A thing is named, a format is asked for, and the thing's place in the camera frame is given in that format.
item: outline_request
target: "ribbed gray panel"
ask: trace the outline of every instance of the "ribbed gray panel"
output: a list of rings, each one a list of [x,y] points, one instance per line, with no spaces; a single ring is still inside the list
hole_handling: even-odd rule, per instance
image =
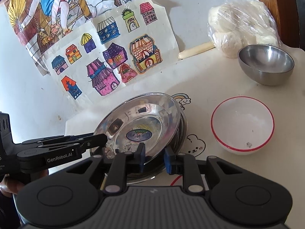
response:
[[[25,229],[37,229],[26,225]],[[202,197],[180,187],[128,188],[108,197],[88,220],[69,229],[241,229],[217,217]],[[287,229],[284,225],[269,229]]]

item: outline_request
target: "dark sleeve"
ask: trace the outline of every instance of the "dark sleeve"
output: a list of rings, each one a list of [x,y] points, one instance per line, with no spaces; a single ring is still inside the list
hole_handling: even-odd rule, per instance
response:
[[[8,198],[0,192],[0,228],[17,229],[20,220],[13,198]]]

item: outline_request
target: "silver screw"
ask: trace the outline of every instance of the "silver screw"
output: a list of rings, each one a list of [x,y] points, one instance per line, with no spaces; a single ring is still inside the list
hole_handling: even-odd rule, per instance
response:
[[[200,185],[191,185],[188,187],[188,190],[192,193],[199,193],[203,190],[203,187]]]
[[[117,193],[120,191],[120,187],[117,186],[117,185],[108,185],[106,188],[105,188],[105,191],[107,191],[108,193]]]

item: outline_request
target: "plastic bag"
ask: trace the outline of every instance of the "plastic bag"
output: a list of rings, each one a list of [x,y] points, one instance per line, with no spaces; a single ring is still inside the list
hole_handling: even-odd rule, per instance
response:
[[[276,23],[266,5],[256,0],[231,0],[213,7],[208,15],[208,35],[228,58],[251,44],[281,47]]]

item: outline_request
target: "stack of metal plates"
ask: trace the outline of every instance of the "stack of metal plates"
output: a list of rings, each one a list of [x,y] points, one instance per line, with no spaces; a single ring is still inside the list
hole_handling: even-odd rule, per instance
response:
[[[165,146],[178,153],[186,139],[186,116],[171,96],[148,93],[125,101],[111,111],[98,125],[94,135],[108,137],[106,157],[114,158],[120,152],[135,152],[139,143],[145,143],[146,159],[143,173],[132,173],[128,184],[154,178],[164,170]]]

